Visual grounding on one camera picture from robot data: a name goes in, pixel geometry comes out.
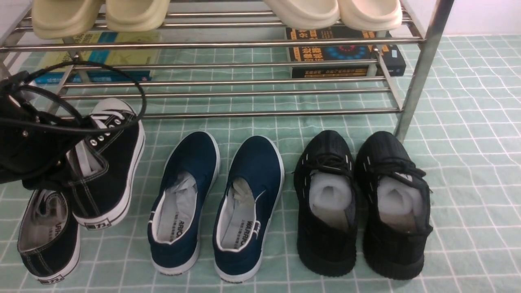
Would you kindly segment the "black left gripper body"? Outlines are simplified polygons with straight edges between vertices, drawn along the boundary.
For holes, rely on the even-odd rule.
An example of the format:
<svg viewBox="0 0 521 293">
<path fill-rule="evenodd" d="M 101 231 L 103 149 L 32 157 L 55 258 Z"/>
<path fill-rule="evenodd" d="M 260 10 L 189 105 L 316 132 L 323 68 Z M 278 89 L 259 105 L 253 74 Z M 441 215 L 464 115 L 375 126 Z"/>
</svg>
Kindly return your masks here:
<svg viewBox="0 0 521 293">
<path fill-rule="evenodd" d="M 1 80 L 1 183 L 21 181 L 29 190 L 63 190 L 66 153 L 87 136 L 103 131 L 92 116 L 81 115 L 69 102 L 31 85 L 31 74 L 19 72 Z M 39 111 L 30 94 L 57 103 L 72 119 Z"/>
</svg>

